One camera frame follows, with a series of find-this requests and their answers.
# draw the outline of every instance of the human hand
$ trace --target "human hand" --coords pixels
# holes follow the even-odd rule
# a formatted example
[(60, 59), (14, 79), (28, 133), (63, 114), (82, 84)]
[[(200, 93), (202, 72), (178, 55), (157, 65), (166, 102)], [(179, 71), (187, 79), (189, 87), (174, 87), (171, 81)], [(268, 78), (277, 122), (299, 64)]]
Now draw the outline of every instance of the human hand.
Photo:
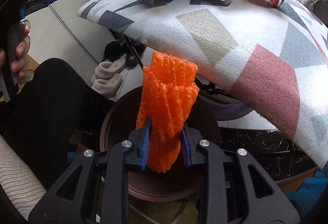
[[(32, 70), (28, 70), (30, 62), (26, 56), (30, 49), (30, 37), (28, 36), (30, 32), (31, 24), (28, 20), (23, 21), (26, 25), (24, 28), (22, 42), (16, 47), (16, 60), (12, 62), (10, 65), (10, 69), (12, 72), (17, 72), (18, 82), (26, 83), (33, 79), (34, 72)], [(0, 50), (0, 67), (4, 65), (6, 62), (5, 51), (3, 49)]]

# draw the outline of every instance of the black marble surface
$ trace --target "black marble surface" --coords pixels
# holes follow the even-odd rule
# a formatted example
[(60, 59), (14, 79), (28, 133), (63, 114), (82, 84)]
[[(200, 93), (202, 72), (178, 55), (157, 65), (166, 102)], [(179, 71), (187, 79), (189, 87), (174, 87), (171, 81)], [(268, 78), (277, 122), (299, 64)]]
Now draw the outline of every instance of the black marble surface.
[(302, 174), (315, 163), (279, 131), (220, 128), (221, 148), (235, 151), (245, 148), (274, 181), (286, 180)]

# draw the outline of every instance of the red patch on tablecloth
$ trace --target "red patch on tablecloth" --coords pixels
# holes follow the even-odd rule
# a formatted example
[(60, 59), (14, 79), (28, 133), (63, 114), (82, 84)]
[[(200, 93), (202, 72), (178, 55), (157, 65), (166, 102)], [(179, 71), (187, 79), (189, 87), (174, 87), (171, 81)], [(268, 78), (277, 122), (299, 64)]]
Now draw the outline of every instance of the red patch on tablecloth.
[(300, 112), (298, 84), (294, 69), (276, 55), (256, 45), (230, 93), (294, 137)]

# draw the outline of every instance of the geometric patterned tablecloth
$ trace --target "geometric patterned tablecloth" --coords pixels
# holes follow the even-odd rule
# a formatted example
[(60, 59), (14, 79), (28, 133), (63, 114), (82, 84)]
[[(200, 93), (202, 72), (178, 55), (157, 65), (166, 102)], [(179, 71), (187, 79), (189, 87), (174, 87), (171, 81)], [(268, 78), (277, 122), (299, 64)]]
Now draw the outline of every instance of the geometric patterned tablecloth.
[(245, 101), (323, 168), (328, 160), (327, 27), (296, 0), (91, 0), (78, 12), (198, 65), (199, 74)]

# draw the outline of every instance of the blue cloth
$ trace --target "blue cloth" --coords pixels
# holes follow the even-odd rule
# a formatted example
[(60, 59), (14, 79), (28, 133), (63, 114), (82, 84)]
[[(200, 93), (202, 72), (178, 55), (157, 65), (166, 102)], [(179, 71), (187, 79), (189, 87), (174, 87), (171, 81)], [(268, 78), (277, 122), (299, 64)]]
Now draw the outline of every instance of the blue cloth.
[(322, 171), (307, 177), (297, 192), (285, 191), (285, 195), (294, 205), (300, 217), (305, 216), (318, 201), (328, 185), (328, 178)]

